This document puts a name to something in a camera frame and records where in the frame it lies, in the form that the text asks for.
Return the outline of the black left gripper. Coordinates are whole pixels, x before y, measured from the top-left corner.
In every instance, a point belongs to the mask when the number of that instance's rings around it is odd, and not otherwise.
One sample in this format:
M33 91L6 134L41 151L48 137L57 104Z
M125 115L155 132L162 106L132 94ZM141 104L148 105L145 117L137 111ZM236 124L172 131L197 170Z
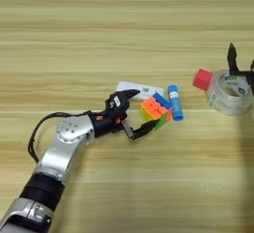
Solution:
M138 89L122 90L120 97L122 101L129 101L139 93L140 91ZM136 140L147 135L159 123L158 120L151 120L142 124L139 129L133 130L125 121L127 118L126 113L113 116L106 111L89 112L88 117L92 123L95 138L124 130L129 139Z

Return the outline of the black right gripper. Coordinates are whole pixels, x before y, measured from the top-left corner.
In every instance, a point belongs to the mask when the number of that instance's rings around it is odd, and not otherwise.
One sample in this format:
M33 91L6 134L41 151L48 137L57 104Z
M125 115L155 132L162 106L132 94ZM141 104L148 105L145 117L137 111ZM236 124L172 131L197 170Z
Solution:
M234 47L233 44L230 44L227 53L229 70L233 75L244 76L246 78L247 83L251 87L252 94L254 95L254 59L252 60L249 70L239 70L236 58L237 58L236 48Z

